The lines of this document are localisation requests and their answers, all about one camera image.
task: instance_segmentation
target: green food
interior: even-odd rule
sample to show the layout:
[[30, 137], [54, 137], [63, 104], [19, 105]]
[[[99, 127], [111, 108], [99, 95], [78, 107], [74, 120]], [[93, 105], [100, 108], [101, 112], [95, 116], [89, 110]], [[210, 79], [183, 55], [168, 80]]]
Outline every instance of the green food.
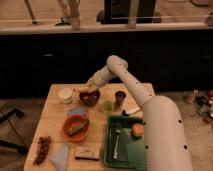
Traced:
[[82, 129], [84, 129], [85, 127], [87, 127], [88, 124], [89, 124], [89, 119], [86, 119], [85, 122], [79, 124], [78, 126], [72, 128], [71, 130], [69, 130], [68, 134], [70, 136], [75, 135], [78, 132], [80, 132]]

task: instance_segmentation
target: orange bowl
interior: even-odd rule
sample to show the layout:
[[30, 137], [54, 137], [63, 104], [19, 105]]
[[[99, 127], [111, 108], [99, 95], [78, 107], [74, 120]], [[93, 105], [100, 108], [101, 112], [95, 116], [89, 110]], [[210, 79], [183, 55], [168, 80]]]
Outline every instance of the orange bowl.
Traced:
[[63, 134], [64, 138], [70, 142], [83, 141], [88, 134], [89, 124], [85, 128], [83, 128], [81, 131], [79, 131], [78, 133], [76, 133], [74, 135], [69, 135], [69, 130], [72, 128], [75, 128], [76, 126], [78, 126], [81, 123], [84, 123], [86, 121], [86, 119], [88, 119], [88, 118], [84, 117], [82, 115], [73, 115], [73, 116], [68, 117], [65, 120], [64, 125], [62, 127], [62, 134]]

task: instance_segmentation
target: dark background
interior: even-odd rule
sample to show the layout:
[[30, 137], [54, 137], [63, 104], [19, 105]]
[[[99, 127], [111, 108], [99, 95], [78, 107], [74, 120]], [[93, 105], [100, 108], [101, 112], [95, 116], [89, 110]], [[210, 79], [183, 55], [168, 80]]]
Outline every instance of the dark background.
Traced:
[[213, 88], [213, 30], [1, 35], [0, 52], [1, 98], [42, 97], [52, 83], [85, 83], [112, 54], [155, 91]]

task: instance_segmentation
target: small bowl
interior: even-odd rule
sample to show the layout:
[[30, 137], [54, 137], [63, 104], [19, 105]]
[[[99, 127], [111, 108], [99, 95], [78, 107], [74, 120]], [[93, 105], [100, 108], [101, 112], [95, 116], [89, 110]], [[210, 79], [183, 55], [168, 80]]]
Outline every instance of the small bowl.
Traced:
[[68, 117], [65, 120], [64, 125], [62, 127], [62, 134], [63, 134], [64, 138], [70, 142], [83, 141], [88, 134], [89, 124], [85, 128], [83, 128], [81, 131], [79, 131], [78, 133], [76, 133], [74, 135], [69, 135], [69, 130], [70, 130], [70, 128], [76, 127], [79, 124], [85, 122], [86, 119], [88, 119], [88, 118], [84, 117], [82, 115], [77, 115], [77, 114]]
[[100, 91], [96, 90], [92, 93], [82, 92], [79, 93], [79, 98], [86, 106], [92, 107], [98, 102], [100, 98]]

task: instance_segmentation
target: fork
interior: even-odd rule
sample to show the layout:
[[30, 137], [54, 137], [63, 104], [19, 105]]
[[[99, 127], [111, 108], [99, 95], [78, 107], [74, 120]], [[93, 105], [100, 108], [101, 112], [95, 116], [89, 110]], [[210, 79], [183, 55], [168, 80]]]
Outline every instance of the fork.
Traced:
[[120, 133], [121, 133], [121, 124], [120, 124], [120, 123], [116, 123], [115, 133], [116, 133], [116, 142], [115, 142], [115, 148], [114, 148], [113, 158], [114, 158], [114, 159], [117, 159], [117, 158], [118, 158], [118, 142], [119, 142], [119, 135], [120, 135]]

